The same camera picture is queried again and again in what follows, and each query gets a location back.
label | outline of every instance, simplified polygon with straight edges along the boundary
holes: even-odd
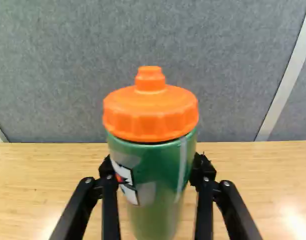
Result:
[[[138,193],[134,186],[132,169],[118,164],[112,158],[111,163],[116,174],[116,179],[121,183],[119,186],[126,199],[133,205],[139,205]]]

black metal bracket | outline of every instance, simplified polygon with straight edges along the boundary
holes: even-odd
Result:
[[[99,179],[77,185],[49,240],[82,240],[94,206],[102,199],[102,240],[121,240],[117,201],[118,181],[108,155]],[[195,240],[213,240],[213,202],[220,209],[231,240],[262,240],[233,182],[215,181],[217,171],[204,154],[195,153],[189,182],[198,192]]]
[[[262,240],[233,182],[215,181],[217,171],[204,154],[195,153],[190,183],[198,192],[195,240],[213,240],[213,202],[220,209],[230,240]]]
[[[102,239],[121,239],[118,181],[109,155],[99,167],[99,175],[99,179],[85,177],[79,182],[49,240],[83,239],[91,212],[99,199],[102,199]]]

green water bottle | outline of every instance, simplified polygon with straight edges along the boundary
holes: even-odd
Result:
[[[198,100],[142,66],[135,85],[103,101],[112,166],[138,240],[174,237],[196,150]]]

gray cubicle wall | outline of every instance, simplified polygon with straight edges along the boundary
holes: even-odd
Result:
[[[269,141],[306,140],[306,60]]]
[[[105,142],[101,101],[137,67],[199,99],[199,141],[253,141],[306,0],[0,1],[0,128],[11,142]]]

wooden tabletop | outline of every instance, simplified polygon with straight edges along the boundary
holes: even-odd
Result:
[[[306,141],[198,143],[217,180],[237,186],[265,240],[306,240]],[[47,240],[79,180],[98,177],[104,143],[0,143],[0,240]],[[122,240],[134,240],[119,190]],[[175,239],[193,237],[196,192],[186,188]],[[101,239],[101,201],[84,239]],[[214,207],[214,239],[227,240]]]

